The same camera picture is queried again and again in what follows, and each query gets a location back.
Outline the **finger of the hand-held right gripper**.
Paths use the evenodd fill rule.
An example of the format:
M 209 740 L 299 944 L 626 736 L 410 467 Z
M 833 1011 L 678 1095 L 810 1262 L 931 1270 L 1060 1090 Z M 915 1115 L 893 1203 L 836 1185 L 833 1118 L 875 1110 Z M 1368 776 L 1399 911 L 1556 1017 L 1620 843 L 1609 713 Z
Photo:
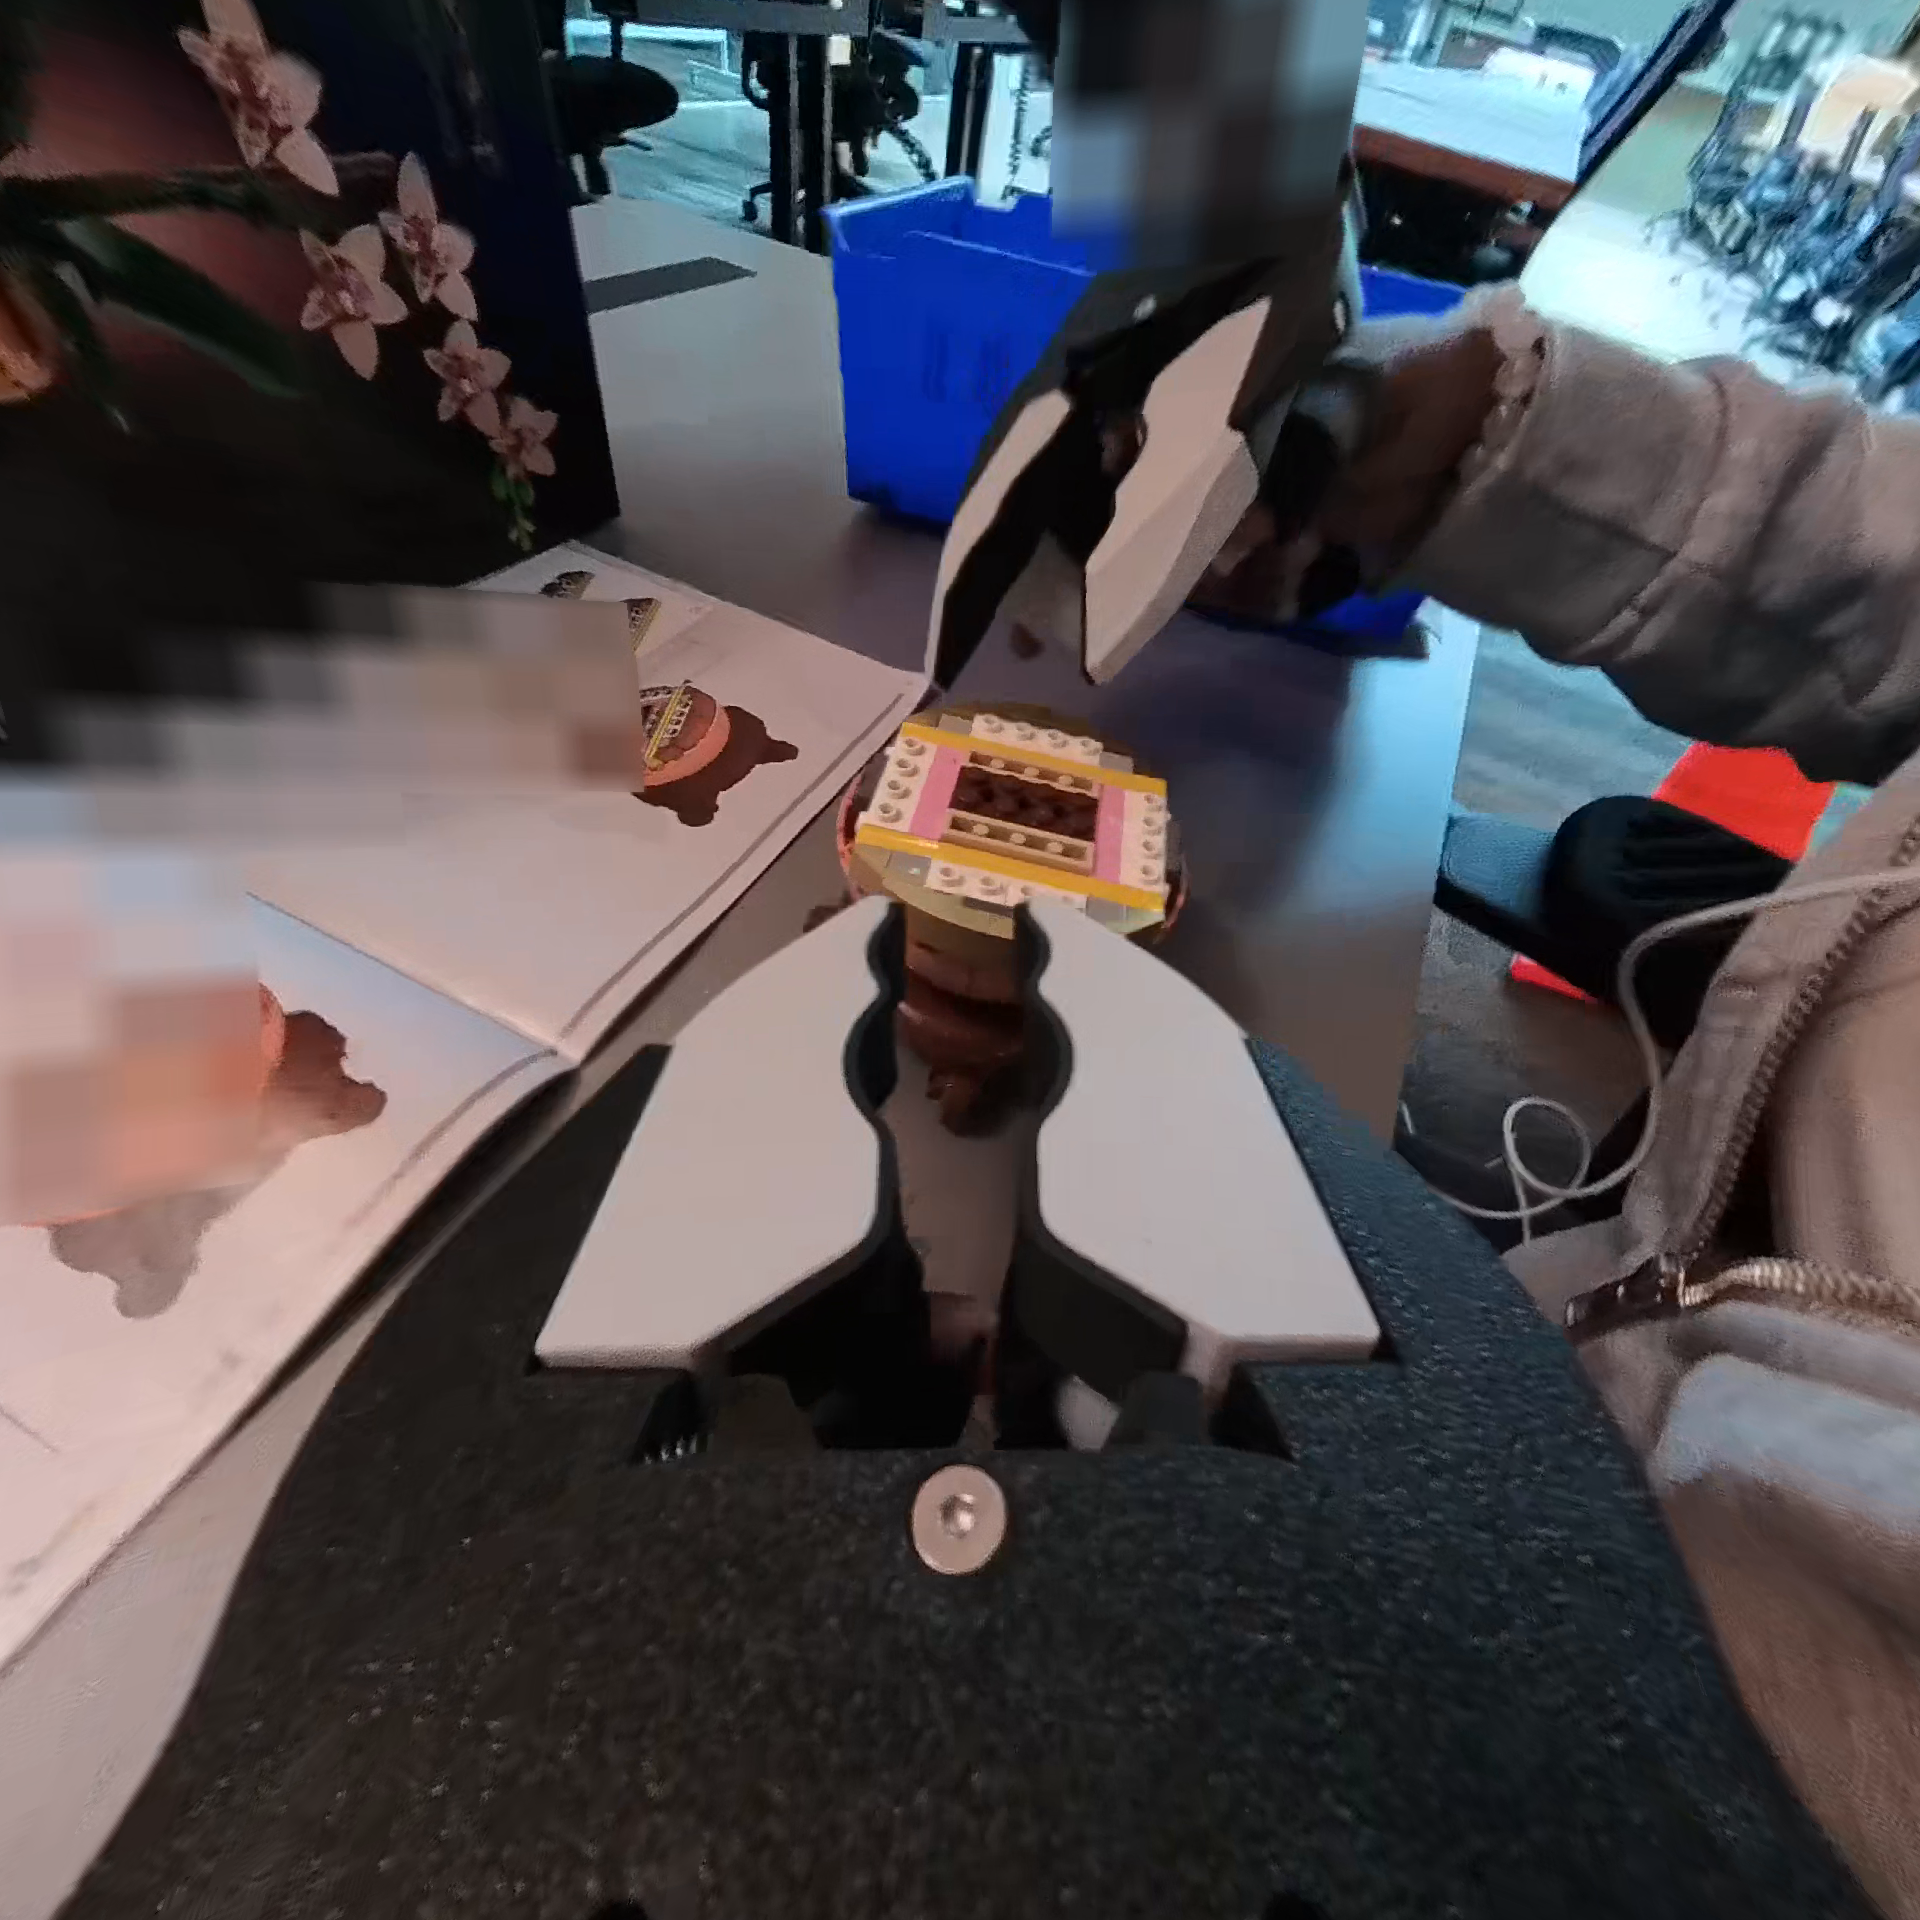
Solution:
M 1236 414 L 1271 308 L 1254 283 L 1204 283 L 1088 312 L 1070 339 L 1070 649 L 1092 687 L 1166 627 L 1252 505 L 1260 464 Z
M 926 687 L 954 692 L 1005 615 L 1043 647 L 1079 655 L 1087 638 L 1085 566 L 1056 531 L 1057 444 L 1072 423 L 1060 389 L 1016 400 L 981 448 L 952 516 L 925 638 Z

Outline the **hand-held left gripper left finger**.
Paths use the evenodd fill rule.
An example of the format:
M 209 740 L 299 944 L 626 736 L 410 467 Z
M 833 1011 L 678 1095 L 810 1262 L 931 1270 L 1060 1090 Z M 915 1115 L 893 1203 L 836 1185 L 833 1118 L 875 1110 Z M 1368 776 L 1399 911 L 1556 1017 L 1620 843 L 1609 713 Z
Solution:
M 899 1213 L 899 911 L 842 911 L 675 1041 L 536 1338 L 550 1372 L 697 1372 L 878 1254 Z

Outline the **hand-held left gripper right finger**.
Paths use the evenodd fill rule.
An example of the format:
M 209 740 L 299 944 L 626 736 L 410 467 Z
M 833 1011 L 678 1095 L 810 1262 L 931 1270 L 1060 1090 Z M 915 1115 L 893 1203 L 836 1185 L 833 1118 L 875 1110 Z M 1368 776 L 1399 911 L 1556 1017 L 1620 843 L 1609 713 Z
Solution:
M 1020 911 L 1043 1092 L 1016 1332 L 1118 1406 L 1181 1375 L 1365 1364 L 1379 1317 L 1252 1059 L 1183 973 L 1070 911 Z

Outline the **brick pot model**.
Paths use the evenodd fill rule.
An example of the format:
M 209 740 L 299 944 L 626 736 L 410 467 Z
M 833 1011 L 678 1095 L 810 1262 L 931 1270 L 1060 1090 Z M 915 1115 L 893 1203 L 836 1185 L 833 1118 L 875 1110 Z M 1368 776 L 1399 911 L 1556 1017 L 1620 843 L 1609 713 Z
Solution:
M 1023 1101 L 1019 913 L 1054 903 L 1153 946 L 1189 880 L 1167 783 L 1076 719 L 936 705 L 846 790 L 847 897 L 899 907 L 899 1044 L 946 1131 L 991 1133 Z

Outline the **person's right hand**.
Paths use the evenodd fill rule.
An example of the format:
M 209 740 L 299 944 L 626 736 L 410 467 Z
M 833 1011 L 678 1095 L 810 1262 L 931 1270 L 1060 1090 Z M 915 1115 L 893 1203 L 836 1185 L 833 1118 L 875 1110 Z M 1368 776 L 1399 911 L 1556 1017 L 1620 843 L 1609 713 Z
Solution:
M 1427 534 L 1493 411 L 1485 320 L 1360 320 L 1286 421 L 1267 473 L 1286 615 L 1381 588 Z

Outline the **blue plastic bin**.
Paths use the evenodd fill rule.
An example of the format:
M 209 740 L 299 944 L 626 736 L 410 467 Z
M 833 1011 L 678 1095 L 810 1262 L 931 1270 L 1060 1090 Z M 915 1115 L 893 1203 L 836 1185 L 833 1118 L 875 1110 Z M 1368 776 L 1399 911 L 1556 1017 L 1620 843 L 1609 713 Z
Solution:
M 1334 203 L 1258 259 L 1344 235 L 1357 260 L 1354 217 L 1354 200 Z M 831 208 L 826 225 L 850 493 L 946 531 L 981 448 L 1092 276 L 1214 266 L 1140 263 L 1116 229 L 1057 222 L 1045 195 L 994 208 L 963 179 Z M 1465 296 L 1358 263 L 1357 286 L 1358 323 L 1445 316 Z

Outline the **white instruction booklet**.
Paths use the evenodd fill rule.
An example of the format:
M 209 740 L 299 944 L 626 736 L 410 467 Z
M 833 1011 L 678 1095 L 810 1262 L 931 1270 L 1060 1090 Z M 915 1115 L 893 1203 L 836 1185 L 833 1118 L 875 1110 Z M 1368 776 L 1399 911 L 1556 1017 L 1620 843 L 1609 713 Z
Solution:
M 581 545 L 476 588 L 258 770 L 5 785 L 7 1664 L 926 687 Z

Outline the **background office desks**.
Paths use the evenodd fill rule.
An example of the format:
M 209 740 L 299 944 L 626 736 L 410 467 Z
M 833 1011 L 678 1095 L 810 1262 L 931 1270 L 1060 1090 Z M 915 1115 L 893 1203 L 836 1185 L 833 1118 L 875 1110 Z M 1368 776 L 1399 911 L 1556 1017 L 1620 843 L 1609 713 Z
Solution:
M 1008 5 L 847 5 L 850 35 L 745 31 L 724 5 L 539 5 L 576 188 L 763 233 L 966 177 L 1041 192 L 1052 96 Z M 1357 131 L 1580 185 L 1702 59 L 1679 5 L 1368 5 Z

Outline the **black mesh chair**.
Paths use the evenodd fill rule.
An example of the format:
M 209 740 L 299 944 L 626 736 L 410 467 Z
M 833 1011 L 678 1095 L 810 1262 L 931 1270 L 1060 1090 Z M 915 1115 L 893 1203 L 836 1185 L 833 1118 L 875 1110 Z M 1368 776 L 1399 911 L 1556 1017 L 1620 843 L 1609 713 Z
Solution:
M 1614 1011 L 1645 930 L 1777 890 L 1790 859 L 1651 798 L 1607 798 L 1556 829 L 1454 812 L 1434 903 L 1458 926 Z

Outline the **black flower print box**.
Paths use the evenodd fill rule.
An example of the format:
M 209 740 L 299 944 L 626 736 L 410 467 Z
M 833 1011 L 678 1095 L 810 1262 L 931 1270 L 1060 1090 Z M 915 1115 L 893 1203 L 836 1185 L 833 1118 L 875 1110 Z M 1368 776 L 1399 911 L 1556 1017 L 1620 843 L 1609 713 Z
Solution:
M 5 5 L 5 766 L 611 522 L 563 5 Z

